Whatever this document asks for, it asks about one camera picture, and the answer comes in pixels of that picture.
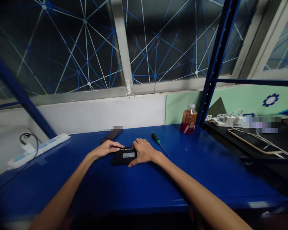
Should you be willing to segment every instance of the cable cord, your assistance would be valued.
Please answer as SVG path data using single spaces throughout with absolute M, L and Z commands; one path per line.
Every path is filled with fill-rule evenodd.
M 16 173 L 12 178 L 10 178 L 7 182 L 5 182 L 1 187 L 0 187 L 0 190 L 6 185 L 8 184 L 11 180 L 13 180 L 17 175 L 19 175 L 22 171 L 24 171 L 29 165 L 30 163 L 33 161 L 33 159 L 37 156 L 37 153 L 38 153 L 38 139 L 37 137 L 34 135 L 34 134 L 31 134 L 31 133 L 24 133 L 24 134 L 21 134 L 19 139 L 20 139 L 20 142 L 24 145 L 26 145 L 26 143 L 22 140 L 22 137 L 24 137 L 25 139 L 28 139 L 30 136 L 34 136 L 35 139 L 36 139 L 36 144 L 37 144 L 37 149 L 36 149 L 36 153 L 34 155 L 34 157 L 27 162 L 27 165 L 25 167 L 23 167 L 18 173 Z
M 240 129 L 240 128 L 234 128 L 234 127 L 230 124 L 230 122 L 229 122 L 231 116 L 233 116 L 233 115 L 234 115 L 236 112 L 238 112 L 238 111 L 251 111 L 251 112 L 254 113 L 255 117 L 257 117 L 257 115 L 256 115 L 256 113 L 255 113 L 254 111 L 252 111 L 252 110 L 238 109 L 238 110 L 236 110 L 235 112 L 233 112 L 233 113 L 229 116 L 228 125 L 229 125 L 232 129 L 243 133 L 243 130 L 242 130 L 242 129 Z M 286 155 L 288 156 L 288 152 L 286 152 L 285 150 L 283 150 L 283 149 L 281 149 L 280 147 L 276 146 L 276 145 L 273 144 L 272 142 L 268 141 L 266 138 L 260 136 L 259 133 L 256 133 L 256 134 L 248 133 L 248 134 L 251 135 L 251 136 L 253 136 L 253 137 L 255 137 L 255 138 L 257 138 L 257 139 L 259 139 L 259 140 L 261 140 L 261 141 L 263 141 L 263 142 L 265 142 L 265 143 L 267 143 L 267 144 L 269 144 L 269 145 L 272 145 L 273 147 L 281 150 L 284 154 L 286 154 Z

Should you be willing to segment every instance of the blue gear logo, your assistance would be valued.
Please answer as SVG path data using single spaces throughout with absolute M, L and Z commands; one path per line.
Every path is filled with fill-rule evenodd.
M 268 107 L 270 105 L 273 105 L 276 101 L 278 101 L 278 97 L 279 97 L 279 94 L 276 94 L 276 93 L 273 95 L 269 95 L 267 99 L 263 101 L 262 106 Z

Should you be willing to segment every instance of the plastic bottle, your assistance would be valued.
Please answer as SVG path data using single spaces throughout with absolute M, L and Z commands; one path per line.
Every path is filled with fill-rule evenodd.
M 180 131 L 184 134 L 192 134 L 195 129 L 197 112 L 194 110 L 195 105 L 189 104 L 188 109 L 183 112 Z

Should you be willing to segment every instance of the screwdriver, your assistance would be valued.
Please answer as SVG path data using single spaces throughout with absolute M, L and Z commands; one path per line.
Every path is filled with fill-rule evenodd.
M 157 135 L 155 133 L 151 134 L 151 137 L 157 142 L 157 144 L 161 145 L 161 140 L 159 140 L 159 138 L 157 137 Z

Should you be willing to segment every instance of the power strip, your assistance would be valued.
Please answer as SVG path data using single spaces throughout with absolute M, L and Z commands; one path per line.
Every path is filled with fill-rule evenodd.
M 63 133 L 60 134 L 52 139 L 50 139 L 49 141 L 42 143 L 38 146 L 38 153 L 37 156 L 43 154 L 44 152 L 48 151 L 49 149 L 57 146 L 58 144 L 61 144 L 62 142 L 68 140 L 70 138 L 70 136 L 68 136 L 67 134 Z M 31 153 L 27 153 L 24 152 L 23 154 L 20 154 L 19 156 L 11 159 L 7 165 L 9 166 L 9 169 L 11 168 L 19 168 L 20 166 L 24 165 L 25 163 L 27 163 L 28 161 L 32 160 L 34 158 L 36 154 L 36 150 L 31 152 Z
M 216 126 L 219 126 L 219 127 L 230 127 L 230 125 L 228 124 L 228 122 L 224 123 L 220 118 L 212 118 L 212 121 L 213 123 L 216 125 Z M 232 127 L 235 127 L 235 128 L 242 128 L 243 127 L 243 124 L 235 124 L 235 123 L 231 123 Z

